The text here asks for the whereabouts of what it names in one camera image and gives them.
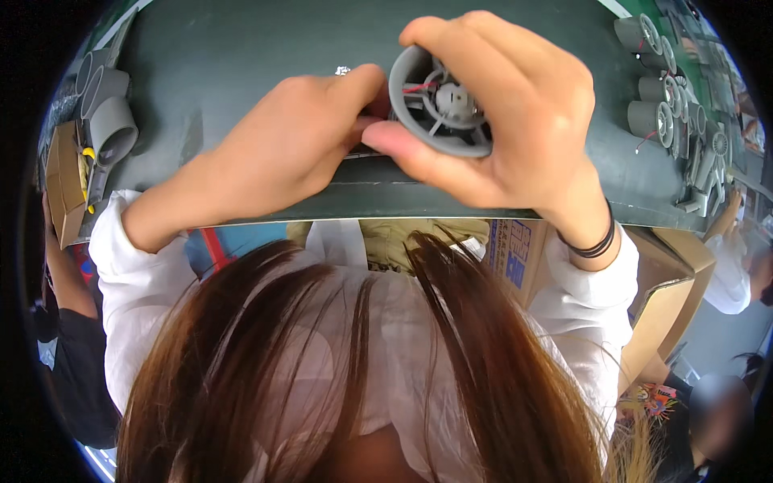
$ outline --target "person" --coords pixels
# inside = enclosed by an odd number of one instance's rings
[[[741,201],[734,189],[727,208],[703,236],[703,243],[717,259],[703,299],[729,315],[740,314],[756,300],[773,305],[773,250],[747,254],[735,225]]]
[[[487,12],[416,19],[400,43],[473,93],[490,156],[444,155],[384,121],[386,78],[363,65],[282,81],[166,182],[112,193],[90,254],[124,414],[116,481],[624,474],[608,440],[638,252],[584,153],[590,72]],[[546,247],[556,283],[526,312],[464,240],[417,232],[410,274],[368,271],[356,220],[314,223],[305,249],[274,242],[196,281],[186,229],[313,196],[360,141],[468,206],[534,208],[560,234]],[[636,461],[627,481],[647,477]]]
[[[726,386],[733,390],[712,403],[693,397],[695,388],[674,374],[657,353],[636,378],[635,395],[645,402],[631,406],[630,393],[620,399],[618,417],[630,421],[632,411],[643,406],[652,421],[655,429],[650,434],[651,442],[662,455],[656,483],[701,481],[746,434],[752,412],[749,394],[754,391],[764,360],[754,352],[733,357],[739,358],[746,359],[743,378],[732,376],[736,384]]]
[[[45,193],[43,216],[49,277],[32,317],[42,349],[39,374],[73,437],[96,449],[112,448],[121,415],[105,383],[100,314],[75,260],[60,249]]]

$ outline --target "cardboard box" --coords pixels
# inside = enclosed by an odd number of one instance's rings
[[[523,307],[552,282],[543,247],[552,237],[542,220],[491,221],[487,257]],[[639,252],[638,293],[628,310],[633,336],[623,348],[619,393],[623,393],[655,353],[663,358],[693,320],[711,279],[712,253],[692,233],[626,228]]]
[[[46,191],[51,220],[61,248],[70,245],[78,237],[86,209],[86,200],[80,189],[75,135],[75,121],[54,128],[46,165]]]

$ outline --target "black bracelet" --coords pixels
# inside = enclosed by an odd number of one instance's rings
[[[558,232],[559,240],[564,242],[564,244],[566,244],[566,246],[569,247],[570,250],[575,252],[579,257],[583,257],[583,258],[600,257],[601,255],[606,253],[607,250],[609,250],[609,247],[612,246],[612,240],[615,238],[615,218],[612,216],[612,205],[609,204],[608,199],[607,199],[607,208],[609,208],[609,230],[607,231],[607,235],[604,237],[604,239],[598,242],[598,245],[592,248],[588,248],[587,250],[572,247],[569,243],[567,243],[566,240],[564,240],[564,237],[561,236],[560,232]]]

